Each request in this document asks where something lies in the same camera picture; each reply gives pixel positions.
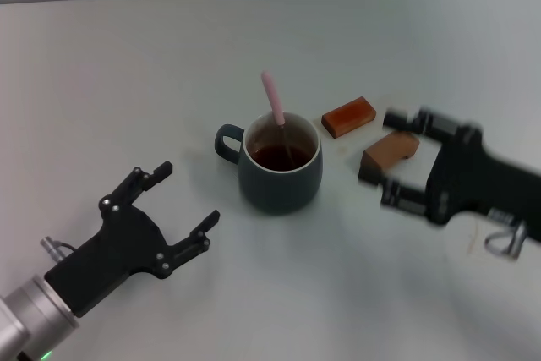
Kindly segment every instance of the cable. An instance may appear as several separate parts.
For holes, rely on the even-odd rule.
[[[70,245],[68,243],[63,243],[62,241],[58,241],[58,246],[59,247],[64,247],[66,249],[71,249],[72,251],[76,250],[76,248],[73,245]]]

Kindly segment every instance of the pink spoon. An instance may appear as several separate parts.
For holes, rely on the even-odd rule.
[[[272,79],[271,74],[269,74],[267,71],[263,71],[261,73],[261,81],[263,82],[263,87],[265,88],[265,92],[267,94],[267,97],[269,98],[270,108],[272,109],[272,116],[274,116],[274,121],[280,129],[281,136],[286,147],[287,156],[289,157],[289,160],[291,161],[292,167],[294,169],[295,161],[293,160],[293,155],[291,153],[291,149],[289,148],[289,143],[287,142],[286,137],[286,119],[284,118],[284,111],[281,108],[280,97],[278,97],[278,92],[276,91],[274,80]]]

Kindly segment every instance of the green light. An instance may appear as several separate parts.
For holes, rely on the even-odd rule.
[[[43,357],[41,357],[41,361],[43,361],[44,359],[46,358],[49,358],[49,356],[52,354],[52,351],[50,351],[49,353],[45,354]]]

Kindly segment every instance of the mug handle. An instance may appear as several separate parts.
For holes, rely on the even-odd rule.
[[[228,147],[226,143],[223,142],[223,138],[229,137],[230,139],[235,139],[236,141],[240,141],[242,143],[243,134],[243,129],[233,126],[232,124],[224,124],[221,126],[216,133],[216,138],[214,139],[214,150],[216,151],[216,154],[218,154],[224,160],[232,162],[233,164],[238,164],[240,152]]]

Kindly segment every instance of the tea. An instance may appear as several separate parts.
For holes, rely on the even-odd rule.
[[[300,168],[312,159],[312,156],[306,154],[300,148],[293,145],[289,146],[291,158],[287,154],[285,145],[268,145],[257,150],[253,155],[254,161],[262,167],[272,171],[292,171]]]

